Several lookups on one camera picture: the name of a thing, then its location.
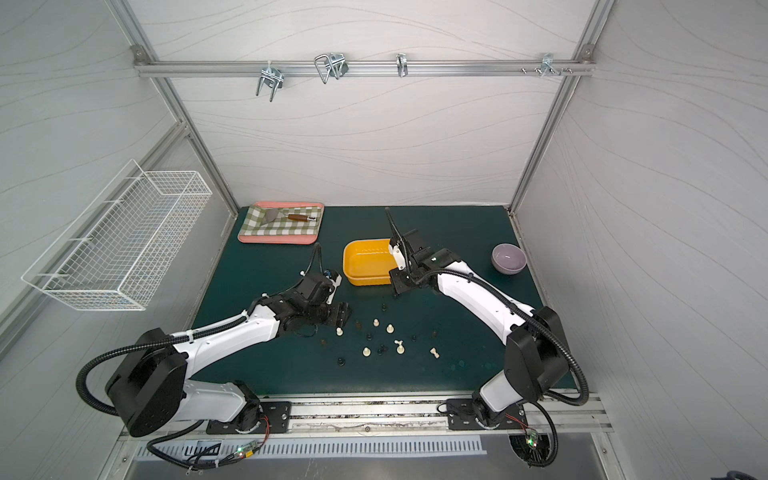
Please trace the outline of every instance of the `yellow plastic container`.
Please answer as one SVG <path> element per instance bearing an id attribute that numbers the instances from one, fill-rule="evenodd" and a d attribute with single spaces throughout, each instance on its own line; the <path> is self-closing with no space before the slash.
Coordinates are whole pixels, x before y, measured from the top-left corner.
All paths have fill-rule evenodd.
<path id="1" fill-rule="evenodd" d="M 389 271 L 397 268 L 389 253 L 389 238 L 355 240 L 344 247 L 344 275 L 352 285 L 389 285 Z"/>

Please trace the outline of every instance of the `green checkered napkin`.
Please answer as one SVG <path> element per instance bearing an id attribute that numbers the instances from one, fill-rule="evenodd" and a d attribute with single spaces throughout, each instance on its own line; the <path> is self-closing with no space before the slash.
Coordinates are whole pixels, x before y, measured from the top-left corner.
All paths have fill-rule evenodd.
<path id="1" fill-rule="evenodd" d="M 264 218 L 268 209 L 252 206 L 248 209 L 248 213 L 245 216 L 243 222 L 243 228 L 240 229 L 239 235 L 317 235 L 320 230 L 320 221 L 323 219 L 322 207 L 297 207 L 297 208 L 280 208 L 282 215 L 278 216 L 275 220 L 272 220 L 267 225 L 262 225 L 261 220 Z M 299 214 L 307 215 L 309 217 L 316 217 L 317 220 L 313 222 L 298 222 L 295 220 L 288 220 L 288 215 Z"/>

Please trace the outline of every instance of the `aluminum extrusion bar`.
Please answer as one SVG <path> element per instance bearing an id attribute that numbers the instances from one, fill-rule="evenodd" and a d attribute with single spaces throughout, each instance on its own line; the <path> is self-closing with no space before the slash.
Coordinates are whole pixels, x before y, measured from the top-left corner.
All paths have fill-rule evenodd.
<path id="1" fill-rule="evenodd" d="M 347 61 L 349 71 L 345 77 L 398 77 L 397 61 Z M 135 65 L 140 77 L 259 77 L 266 61 L 154 61 Z M 272 61 L 270 65 L 291 77 L 317 77 L 312 61 Z M 541 61 L 519 60 L 467 60 L 419 61 L 408 60 L 409 77 L 538 77 Z M 592 75 L 594 63 L 572 60 L 552 62 L 551 76 Z"/>

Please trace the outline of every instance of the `dark green table mat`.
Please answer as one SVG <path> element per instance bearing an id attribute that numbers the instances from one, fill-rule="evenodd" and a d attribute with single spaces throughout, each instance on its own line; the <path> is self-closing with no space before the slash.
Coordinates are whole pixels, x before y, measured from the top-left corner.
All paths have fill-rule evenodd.
<path id="1" fill-rule="evenodd" d="M 237 232 L 246 212 L 247 208 L 240 210 L 195 328 L 237 315 L 261 293 L 293 285 L 306 267 L 311 245 L 241 243 Z M 527 267 L 506 276 L 491 265 L 494 246 L 517 243 L 503 207 L 393 207 L 392 214 L 401 231 L 418 228 L 435 251 L 444 247 L 456 252 L 478 275 L 512 298 L 541 306 Z M 323 267 L 342 272 L 344 246 L 349 242 L 389 237 L 382 207 L 327 207 L 318 238 Z M 395 300 L 389 285 L 353 286 L 345 278 L 334 300 L 349 302 L 353 310 L 342 336 L 329 327 L 320 327 L 310 338 L 281 333 L 219 360 L 193 378 L 217 383 L 243 380 L 258 395 L 428 392 L 474 390 L 502 368 L 504 346 L 491 329 L 455 300 L 430 289 L 412 290 Z M 382 303 L 388 307 L 385 312 Z M 373 326 L 375 318 L 379 327 Z M 395 327 L 393 334 L 386 332 L 389 323 Z M 373 340 L 366 340 L 367 333 L 373 334 Z M 403 340 L 404 354 L 396 352 L 395 339 Z M 376 350 L 381 344 L 389 351 L 379 356 Z M 366 346 L 372 350 L 367 358 L 362 355 Z M 439 359 L 429 352 L 432 347 Z M 337 365 L 339 357 L 345 359 L 344 366 Z M 559 386 L 573 385 L 566 376 Z"/>

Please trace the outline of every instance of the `white wire basket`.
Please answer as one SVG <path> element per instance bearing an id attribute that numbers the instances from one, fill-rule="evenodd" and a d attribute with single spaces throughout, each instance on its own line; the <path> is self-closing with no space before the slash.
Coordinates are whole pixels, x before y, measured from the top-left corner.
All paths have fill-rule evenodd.
<path id="1" fill-rule="evenodd" d="M 118 193 L 104 200 L 110 187 Z M 210 195 L 196 171 L 131 161 L 22 280 L 75 310 L 145 310 Z"/>

